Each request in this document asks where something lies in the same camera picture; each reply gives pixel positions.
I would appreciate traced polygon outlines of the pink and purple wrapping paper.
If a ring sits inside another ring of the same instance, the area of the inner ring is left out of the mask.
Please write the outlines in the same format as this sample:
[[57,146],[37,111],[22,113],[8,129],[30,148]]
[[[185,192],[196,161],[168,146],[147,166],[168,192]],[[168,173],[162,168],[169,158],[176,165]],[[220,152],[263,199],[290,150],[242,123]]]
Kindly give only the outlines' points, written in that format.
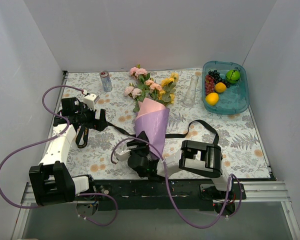
[[138,105],[139,111],[134,120],[135,134],[138,136],[141,132],[145,132],[148,142],[161,155],[165,146],[170,109],[150,98],[145,98]]

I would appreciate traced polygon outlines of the yellow flower stem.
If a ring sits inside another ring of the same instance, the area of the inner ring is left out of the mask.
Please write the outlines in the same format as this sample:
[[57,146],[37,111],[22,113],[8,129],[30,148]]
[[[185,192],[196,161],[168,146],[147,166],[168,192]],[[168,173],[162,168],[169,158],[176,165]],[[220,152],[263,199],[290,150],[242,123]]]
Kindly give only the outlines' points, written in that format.
[[165,107],[173,104],[175,101],[176,86],[179,80],[179,74],[172,72],[169,78],[161,81],[161,90],[158,94],[158,101]]

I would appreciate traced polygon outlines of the orange-pink flower stem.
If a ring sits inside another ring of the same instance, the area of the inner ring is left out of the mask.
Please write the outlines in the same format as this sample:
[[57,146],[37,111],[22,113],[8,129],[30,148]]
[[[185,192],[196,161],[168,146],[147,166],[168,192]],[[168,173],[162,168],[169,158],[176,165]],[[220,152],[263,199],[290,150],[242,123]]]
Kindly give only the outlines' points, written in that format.
[[158,100],[160,92],[163,90],[162,86],[151,79],[145,81],[145,85],[148,87],[149,95],[153,100]]

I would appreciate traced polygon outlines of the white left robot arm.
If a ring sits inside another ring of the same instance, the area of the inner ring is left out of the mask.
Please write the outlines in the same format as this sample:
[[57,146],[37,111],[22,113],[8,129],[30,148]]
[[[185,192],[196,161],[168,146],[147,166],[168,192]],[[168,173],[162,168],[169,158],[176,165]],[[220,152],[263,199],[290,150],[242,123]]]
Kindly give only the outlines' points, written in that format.
[[61,110],[53,120],[53,140],[39,164],[29,170],[30,183],[39,206],[70,203],[79,194],[85,200],[96,196],[92,176],[72,177],[67,169],[67,159],[72,144],[79,149],[87,146],[89,130],[101,132],[108,126],[104,109],[96,117],[99,99],[97,94],[89,93],[82,101],[76,97],[61,100]]

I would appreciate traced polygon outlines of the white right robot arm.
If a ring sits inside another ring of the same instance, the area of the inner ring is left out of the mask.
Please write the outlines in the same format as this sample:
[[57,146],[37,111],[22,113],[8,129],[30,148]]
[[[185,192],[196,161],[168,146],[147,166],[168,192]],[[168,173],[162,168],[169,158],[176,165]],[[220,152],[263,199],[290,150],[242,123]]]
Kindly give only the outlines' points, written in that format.
[[159,181],[165,175],[171,177],[180,171],[186,171],[212,180],[212,186],[201,190],[205,200],[227,199],[235,192],[233,184],[228,181],[230,174],[217,144],[184,140],[181,148],[165,159],[166,168],[159,157],[150,151],[147,143],[132,140],[126,145],[127,164],[141,178]]

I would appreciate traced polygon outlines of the clear glass vase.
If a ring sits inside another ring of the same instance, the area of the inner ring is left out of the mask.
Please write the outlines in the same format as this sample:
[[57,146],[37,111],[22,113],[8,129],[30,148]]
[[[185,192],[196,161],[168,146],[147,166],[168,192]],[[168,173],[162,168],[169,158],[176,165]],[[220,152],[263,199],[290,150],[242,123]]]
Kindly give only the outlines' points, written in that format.
[[183,104],[186,107],[193,107],[196,99],[196,88],[199,81],[199,77],[197,75],[192,75],[190,79],[190,84],[183,98]]

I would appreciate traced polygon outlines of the floral tablecloth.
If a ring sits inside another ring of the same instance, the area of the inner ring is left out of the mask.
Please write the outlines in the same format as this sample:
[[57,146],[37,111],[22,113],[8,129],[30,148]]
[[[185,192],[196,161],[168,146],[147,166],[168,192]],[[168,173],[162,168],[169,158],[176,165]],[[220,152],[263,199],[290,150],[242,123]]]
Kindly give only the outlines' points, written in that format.
[[[226,170],[240,179],[268,179],[270,172],[268,161],[249,110],[234,115],[221,115],[208,112],[202,100],[202,85],[197,84],[195,103],[184,106],[183,98],[193,75],[202,77],[200,69],[178,69],[179,79],[176,85],[174,103],[169,106],[167,132],[185,134],[187,140],[211,143],[214,134],[205,129],[199,120],[204,120],[216,129],[219,135],[222,161]],[[66,162],[72,176],[90,174],[96,180],[137,180],[138,174],[126,162],[113,164],[110,160],[112,150],[125,136],[118,128],[129,134],[135,132],[133,112],[135,101],[124,96],[125,88],[136,80],[127,71],[111,72],[112,91],[105,92],[97,72],[70,73],[64,88],[57,89],[62,98],[83,99],[81,90],[98,94],[97,109],[105,109],[106,119],[111,123],[103,131],[90,130],[88,143],[79,149],[73,144]]]

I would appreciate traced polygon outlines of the light pink flower stem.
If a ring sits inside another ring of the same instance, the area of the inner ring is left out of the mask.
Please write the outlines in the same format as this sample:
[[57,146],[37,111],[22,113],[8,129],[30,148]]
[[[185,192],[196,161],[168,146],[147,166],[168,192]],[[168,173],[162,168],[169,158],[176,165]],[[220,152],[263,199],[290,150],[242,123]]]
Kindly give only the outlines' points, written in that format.
[[125,97],[131,97],[135,101],[134,113],[139,112],[141,104],[144,99],[149,95],[150,89],[144,83],[133,84],[130,83],[124,90]]

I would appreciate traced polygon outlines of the silver drink can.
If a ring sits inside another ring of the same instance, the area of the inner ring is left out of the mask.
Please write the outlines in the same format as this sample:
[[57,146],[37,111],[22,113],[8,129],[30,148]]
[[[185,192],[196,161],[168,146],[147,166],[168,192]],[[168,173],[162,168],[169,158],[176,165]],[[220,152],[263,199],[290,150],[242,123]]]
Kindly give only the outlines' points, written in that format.
[[111,92],[112,89],[113,89],[113,86],[112,86],[112,82],[111,82],[111,78],[110,78],[109,72],[106,71],[106,70],[101,71],[99,73],[99,76],[100,76],[100,79],[101,79],[103,90],[105,92]]

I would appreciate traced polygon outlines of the pale pink flower stem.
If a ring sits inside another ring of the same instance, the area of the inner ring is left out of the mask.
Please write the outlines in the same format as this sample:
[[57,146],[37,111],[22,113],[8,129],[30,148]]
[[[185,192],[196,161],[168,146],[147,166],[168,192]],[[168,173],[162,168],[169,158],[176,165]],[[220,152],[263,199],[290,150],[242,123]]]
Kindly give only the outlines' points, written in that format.
[[129,75],[139,80],[142,84],[150,80],[150,73],[146,69],[141,68],[139,64],[129,70]]

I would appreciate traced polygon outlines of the red grape bunch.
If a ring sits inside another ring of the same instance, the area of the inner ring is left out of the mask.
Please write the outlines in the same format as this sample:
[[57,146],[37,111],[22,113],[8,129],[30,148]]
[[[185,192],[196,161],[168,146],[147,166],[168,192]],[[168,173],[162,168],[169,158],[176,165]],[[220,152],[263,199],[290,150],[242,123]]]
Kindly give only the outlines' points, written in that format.
[[215,85],[216,85],[215,79],[209,74],[207,74],[204,79],[205,94],[208,95],[214,93]]

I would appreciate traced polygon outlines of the orange fruit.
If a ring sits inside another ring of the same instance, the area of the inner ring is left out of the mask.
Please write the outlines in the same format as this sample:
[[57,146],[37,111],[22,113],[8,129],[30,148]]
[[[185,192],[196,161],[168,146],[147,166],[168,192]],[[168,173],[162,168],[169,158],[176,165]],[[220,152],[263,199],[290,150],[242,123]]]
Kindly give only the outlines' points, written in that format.
[[216,85],[215,85],[215,87],[214,87],[214,91],[216,92],[216,93],[223,93],[223,92],[225,92],[227,90],[227,86],[224,84],[224,83],[222,83],[222,82],[218,82]]

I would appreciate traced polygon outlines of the black grape bunch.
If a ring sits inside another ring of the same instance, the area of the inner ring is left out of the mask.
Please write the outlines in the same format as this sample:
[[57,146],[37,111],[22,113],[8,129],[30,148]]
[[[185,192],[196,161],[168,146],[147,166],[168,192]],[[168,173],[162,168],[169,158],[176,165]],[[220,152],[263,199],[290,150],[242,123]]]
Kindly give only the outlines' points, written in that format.
[[225,77],[222,77],[220,72],[218,72],[216,69],[215,70],[210,70],[208,72],[208,76],[212,79],[212,82],[214,85],[218,83],[223,83],[227,88],[230,88],[230,83],[226,80]]

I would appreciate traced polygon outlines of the teal plastic tray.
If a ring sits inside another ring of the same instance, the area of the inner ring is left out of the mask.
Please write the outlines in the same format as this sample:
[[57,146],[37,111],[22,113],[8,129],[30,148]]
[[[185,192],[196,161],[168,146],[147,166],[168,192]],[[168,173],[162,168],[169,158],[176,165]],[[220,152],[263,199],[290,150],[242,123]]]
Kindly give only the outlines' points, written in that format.
[[[207,104],[205,92],[205,76],[209,71],[217,70],[222,78],[226,78],[226,73],[230,70],[238,70],[240,79],[235,84],[230,84],[225,92],[218,93],[219,101],[216,105]],[[202,99],[204,107],[212,113],[221,115],[234,115],[244,112],[250,104],[249,87],[246,70],[239,64],[223,61],[209,61],[204,64],[202,69]]]

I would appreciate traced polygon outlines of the green ball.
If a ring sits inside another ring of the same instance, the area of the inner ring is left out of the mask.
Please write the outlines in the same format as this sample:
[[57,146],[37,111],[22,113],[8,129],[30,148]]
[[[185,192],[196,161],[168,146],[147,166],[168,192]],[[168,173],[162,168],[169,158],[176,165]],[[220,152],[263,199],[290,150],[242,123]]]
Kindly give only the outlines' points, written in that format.
[[241,75],[237,69],[229,70],[225,75],[226,81],[229,82],[230,84],[237,83],[240,80],[240,78]]

